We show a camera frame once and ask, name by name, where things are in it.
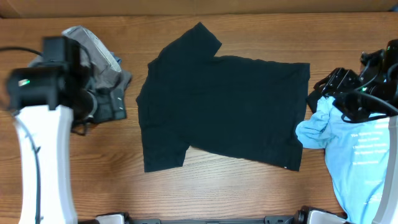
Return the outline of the black t-shirt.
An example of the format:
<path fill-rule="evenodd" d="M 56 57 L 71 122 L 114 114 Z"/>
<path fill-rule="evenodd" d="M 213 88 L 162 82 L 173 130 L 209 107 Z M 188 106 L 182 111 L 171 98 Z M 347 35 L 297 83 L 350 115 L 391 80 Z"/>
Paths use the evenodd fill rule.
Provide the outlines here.
<path fill-rule="evenodd" d="M 149 63 L 136 100 L 144 170 L 180 167 L 197 147 L 298 171 L 310 65 L 217 56 L 220 47 L 199 23 Z"/>

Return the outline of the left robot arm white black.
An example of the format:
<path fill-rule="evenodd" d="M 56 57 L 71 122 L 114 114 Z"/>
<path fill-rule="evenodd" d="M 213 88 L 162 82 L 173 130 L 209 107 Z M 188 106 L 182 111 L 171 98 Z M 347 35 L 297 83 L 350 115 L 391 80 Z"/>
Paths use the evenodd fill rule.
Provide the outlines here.
<path fill-rule="evenodd" d="M 125 119 L 131 74 L 65 36 L 46 37 L 39 61 L 7 79 L 22 168 L 21 223 L 78 223 L 70 180 L 70 136 L 89 124 Z"/>

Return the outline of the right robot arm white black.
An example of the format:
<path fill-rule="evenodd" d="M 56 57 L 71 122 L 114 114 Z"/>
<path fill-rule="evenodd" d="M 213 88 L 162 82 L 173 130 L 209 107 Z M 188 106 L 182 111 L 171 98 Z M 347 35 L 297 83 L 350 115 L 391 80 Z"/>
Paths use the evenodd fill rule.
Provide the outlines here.
<path fill-rule="evenodd" d="M 292 223 L 397 222 L 397 41 L 361 56 L 362 70 L 334 69 L 308 97 L 313 111 L 296 129 L 323 149 L 341 218 L 303 207 Z"/>

